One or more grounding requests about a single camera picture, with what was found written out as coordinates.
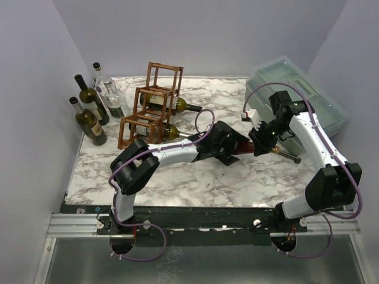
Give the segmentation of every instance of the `green glass bottle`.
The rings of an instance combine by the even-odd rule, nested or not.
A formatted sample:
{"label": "green glass bottle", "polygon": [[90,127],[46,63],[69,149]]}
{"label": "green glass bottle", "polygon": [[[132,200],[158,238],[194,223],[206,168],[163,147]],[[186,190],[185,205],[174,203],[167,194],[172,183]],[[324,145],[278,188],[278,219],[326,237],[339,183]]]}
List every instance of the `green glass bottle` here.
{"label": "green glass bottle", "polygon": [[107,135],[96,116],[90,110],[84,109],[74,96],[70,98],[70,104],[72,104],[76,111],[75,120],[85,135],[87,135],[90,141],[95,145],[103,145],[107,140]]}
{"label": "green glass bottle", "polygon": [[[148,123],[146,120],[139,120],[140,122]],[[136,125],[136,133],[143,136],[150,136],[150,128],[145,126]],[[172,141],[176,138],[185,139],[192,134],[188,134],[185,132],[180,132],[175,125],[170,123],[163,123],[163,133],[162,139],[165,141]],[[158,136],[158,127],[155,129],[155,136]]]}
{"label": "green glass bottle", "polygon": [[84,108],[92,111],[102,126],[106,125],[109,122],[109,115],[102,105],[97,92],[87,87],[87,84],[84,82],[82,75],[76,75],[75,80],[81,89],[79,97],[83,102]]}
{"label": "green glass bottle", "polygon": [[[140,104],[141,105],[143,105],[144,96],[145,96],[145,93],[141,93],[141,96],[140,96]],[[170,97],[167,99],[166,105],[170,104],[169,100],[170,100]],[[151,107],[151,108],[162,109],[163,97],[157,96],[157,95],[147,94],[146,105]],[[184,112],[184,111],[199,112],[202,109],[203,108],[201,106],[190,105],[190,104],[186,103],[186,101],[183,98],[180,98],[178,96],[174,96],[174,98],[172,100],[172,111],[173,112]]]}

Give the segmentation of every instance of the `wine bottle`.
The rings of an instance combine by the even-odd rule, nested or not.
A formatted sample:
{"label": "wine bottle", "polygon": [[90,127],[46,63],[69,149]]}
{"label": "wine bottle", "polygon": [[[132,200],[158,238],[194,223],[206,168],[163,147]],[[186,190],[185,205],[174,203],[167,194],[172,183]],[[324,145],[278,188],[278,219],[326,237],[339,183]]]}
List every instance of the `wine bottle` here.
{"label": "wine bottle", "polygon": [[[149,123],[146,120],[138,120],[140,122]],[[143,136],[150,136],[150,128],[136,125],[136,133],[143,135]],[[170,124],[170,123],[163,123],[163,133],[162,133],[162,139],[165,141],[172,141],[176,138],[185,139],[188,136],[191,136],[193,134],[188,134],[185,132],[180,132],[176,126]],[[158,137],[158,126],[155,128],[155,137]]]}
{"label": "wine bottle", "polygon": [[74,96],[70,98],[70,103],[76,111],[75,120],[85,135],[87,135],[90,141],[95,145],[103,145],[107,140],[107,135],[96,116],[90,110],[84,109]]}
{"label": "wine bottle", "polygon": [[96,81],[95,81],[95,87],[94,89],[98,92],[98,94],[102,97],[104,96],[105,92],[107,91],[105,86],[101,85],[101,83],[104,83],[104,81],[111,81],[113,85],[115,85],[114,81],[112,78],[107,76],[107,74],[104,74],[101,70],[100,63],[95,62],[92,65],[96,71]]}
{"label": "wine bottle", "polygon": [[104,79],[104,86],[107,89],[103,96],[104,104],[108,107],[112,117],[120,121],[121,117],[125,117],[125,114],[129,114],[130,112],[125,97],[121,91],[116,88],[116,85],[112,83],[110,78]]}
{"label": "wine bottle", "polygon": [[[143,105],[144,100],[144,93],[141,93],[140,96],[140,104]],[[162,109],[163,105],[163,97],[157,96],[157,95],[151,95],[147,94],[146,98],[146,105],[155,108],[155,109]],[[168,111],[168,107],[170,106],[170,97],[167,98],[167,104],[166,104],[166,110]],[[180,98],[178,96],[174,96],[172,100],[172,111],[173,112],[183,112],[183,111],[201,111],[203,108],[201,106],[197,105],[190,105],[186,103],[186,101],[183,98]]]}
{"label": "wine bottle", "polygon": [[79,97],[83,102],[84,108],[92,111],[101,125],[106,125],[109,122],[109,116],[96,91],[87,87],[82,75],[76,75],[75,80],[81,89]]}

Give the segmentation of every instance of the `white wall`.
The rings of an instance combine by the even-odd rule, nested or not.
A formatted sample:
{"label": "white wall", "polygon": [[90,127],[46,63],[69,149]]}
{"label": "white wall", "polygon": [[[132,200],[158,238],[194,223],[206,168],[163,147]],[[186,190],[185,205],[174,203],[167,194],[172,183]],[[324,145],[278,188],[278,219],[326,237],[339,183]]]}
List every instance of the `white wall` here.
{"label": "white wall", "polygon": [[359,218],[367,253],[379,279],[379,2],[349,0],[313,61],[309,75],[350,118],[334,138],[358,162],[364,199]]}
{"label": "white wall", "polygon": [[89,72],[51,0],[2,1],[0,38],[0,282],[32,283],[81,136],[73,77]]}
{"label": "white wall", "polygon": [[304,71],[346,0],[53,0],[86,65],[146,75],[148,61],[184,75],[246,76],[287,55]]}

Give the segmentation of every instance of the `wooden wine rack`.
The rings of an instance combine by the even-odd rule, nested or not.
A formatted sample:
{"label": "wooden wine rack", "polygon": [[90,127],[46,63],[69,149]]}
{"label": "wooden wine rack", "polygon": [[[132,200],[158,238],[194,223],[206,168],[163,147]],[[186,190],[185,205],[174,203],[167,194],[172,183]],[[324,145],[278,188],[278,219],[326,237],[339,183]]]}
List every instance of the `wooden wine rack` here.
{"label": "wooden wine rack", "polygon": [[[154,72],[154,81],[153,85],[150,86],[150,77],[152,74],[152,69],[155,68]],[[171,70],[174,72],[174,79],[172,82],[171,88],[165,88],[162,86],[158,86],[158,73],[159,69]],[[142,137],[140,134],[135,134],[136,126],[139,125],[141,127],[146,127],[150,130],[150,134],[148,136],[148,143],[157,143],[160,144],[162,142],[162,132],[163,132],[163,123],[170,123],[171,115],[174,114],[172,112],[172,103],[174,100],[174,96],[179,96],[180,87],[182,83],[182,75],[183,75],[183,67],[179,66],[170,66],[160,63],[149,62],[149,67],[147,68],[147,76],[146,76],[146,86],[143,88],[136,88],[136,94],[134,96],[134,106],[133,106],[133,114],[128,117],[121,117],[120,122],[120,132],[118,134],[118,148],[125,149],[128,147],[134,140]],[[139,96],[141,93],[144,93],[144,100],[142,105],[142,110],[137,111]],[[147,94],[161,96],[163,98],[162,110],[156,110],[147,107]],[[166,110],[167,102],[169,102],[169,108]],[[149,123],[141,122],[138,120],[146,120]],[[131,125],[130,129],[130,137],[128,140],[124,140],[124,129],[125,123],[129,123]]]}

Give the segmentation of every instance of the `table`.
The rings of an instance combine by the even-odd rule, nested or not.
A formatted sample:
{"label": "table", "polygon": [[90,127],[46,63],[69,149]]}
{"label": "table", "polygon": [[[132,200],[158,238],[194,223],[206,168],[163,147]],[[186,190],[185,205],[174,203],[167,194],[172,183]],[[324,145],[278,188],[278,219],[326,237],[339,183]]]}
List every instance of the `table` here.
{"label": "table", "polygon": [[[145,78],[114,78],[133,105],[135,88]],[[183,78],[181,96],[190,104],[212,109],[218,120],[248,136],[251,125],[240,121],[245,101],[245,79]],[[160,86],[170,86],[171,78],[160,78]],[[172,117],[179,131],[196,133],[196,113],[185,111]],[[202,130],[211,121],[210,114],[200,116]],[[121,153],[117,149],[119,124],[104,127],[108,140],[92,145],[84,137],[65,202],[68,205],[110,205],[113,189],[108,184],[110,163]],[[239,162],[226,167],[214,158],[196,163],[178,163],[156,171],[136,196],[136,205],[151,206],[268,206],[300,195],[314,175],[311,161],[302,155],[300,164],[276,154],[238,156]]]}

